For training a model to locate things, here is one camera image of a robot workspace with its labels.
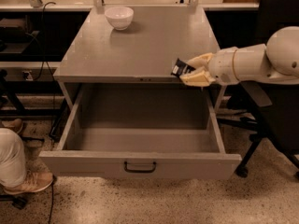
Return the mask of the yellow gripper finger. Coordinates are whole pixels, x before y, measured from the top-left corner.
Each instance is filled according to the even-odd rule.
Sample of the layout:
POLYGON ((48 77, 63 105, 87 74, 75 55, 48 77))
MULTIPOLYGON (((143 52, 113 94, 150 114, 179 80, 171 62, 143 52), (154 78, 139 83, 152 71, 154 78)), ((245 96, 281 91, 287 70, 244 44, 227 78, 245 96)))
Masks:
POLYGON ((205 53, 188 60, 187 65, 195 69, 198 69, 200 67, 208 68, 208 63, 212 57, 213 57, 213 53, 205 53))
POLYGON ((179 78, 185 85, 194 87, 208 87, 216 81, 216 79, 205 69, 195 70, 188 74, 181 75, 179 78))

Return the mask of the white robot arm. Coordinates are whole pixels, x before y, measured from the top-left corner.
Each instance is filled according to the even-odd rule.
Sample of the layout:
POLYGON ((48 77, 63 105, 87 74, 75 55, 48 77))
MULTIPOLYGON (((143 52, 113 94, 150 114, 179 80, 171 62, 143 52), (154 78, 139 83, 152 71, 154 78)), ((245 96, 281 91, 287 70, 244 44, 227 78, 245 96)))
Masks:
POLYGON ((245 81, 292 85, 299 83, 299 27, 289 26, 272 34, 266 44, 231 47, 187 61, 193 71, 180 75, 189 86, 222 86, 245 81))

